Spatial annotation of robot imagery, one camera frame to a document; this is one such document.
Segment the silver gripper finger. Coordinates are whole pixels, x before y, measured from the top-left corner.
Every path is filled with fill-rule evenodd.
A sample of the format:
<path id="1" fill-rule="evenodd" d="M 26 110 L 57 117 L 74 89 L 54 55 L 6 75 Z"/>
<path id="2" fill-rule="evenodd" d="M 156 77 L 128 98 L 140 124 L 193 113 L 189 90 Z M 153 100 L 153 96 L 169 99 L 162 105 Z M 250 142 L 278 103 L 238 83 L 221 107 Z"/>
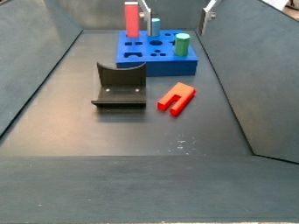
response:
<path id="1" fill-rule="evenodd" d="M 201 9 L 200 13 L 200 26 L 198 34 L 202 36 L 206 28 L 206 23 L 214 18 L 213 8 L 218 0 L 209 0 L 206 6 Z"/>
<path id="2" fill-rule="evenodd" d="M 145 21 L 145 26 L 146 26 L 146 35 L 152 35 L 152 10 L 148 7 L 145 0 L 137 0 L 141 12 L 140 12 L 140 17 Z"/>

